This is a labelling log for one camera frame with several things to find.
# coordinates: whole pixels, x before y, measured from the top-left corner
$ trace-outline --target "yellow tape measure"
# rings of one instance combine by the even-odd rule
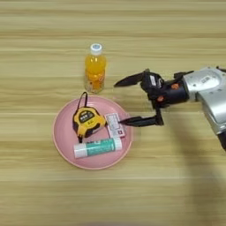
[[[80,107],[80,102],[83,95],[85,97],[84,107]],[[103,116],[100,116],[99,112],[93,108],[87,106],[87,92],[84,92],[79,100],[78,108],[73,115],[73,129],[77,133],[79,143],[83,138],[88,138],[93,133],[99,131],[106,125],[106,120]]]

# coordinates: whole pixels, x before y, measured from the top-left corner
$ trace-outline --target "silver metal casing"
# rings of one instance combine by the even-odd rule
[[[215,134],[226,131],[226,73],[207,67],[183,78],[190,100],[202,102]]]

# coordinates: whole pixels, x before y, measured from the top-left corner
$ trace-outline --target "glue stick cap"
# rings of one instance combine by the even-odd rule
[[[86,144],[74,145],[74,156],[75,156],[75,158],[87,157]]]
[[[120,151],[123,148],[122,140],[120,138],[114,138],[116,151]]]
[[[94,43],[90,46],[90,52],[92,55],[99,56],[102,53],[102,45]]]

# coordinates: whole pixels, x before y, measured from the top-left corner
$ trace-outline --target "white glue stick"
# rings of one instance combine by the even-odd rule
[[[74,146],[75,158],[84,158],[97,154],[120,151],[123,144],[120,138],[101,139],[98,141],[82,143]]]

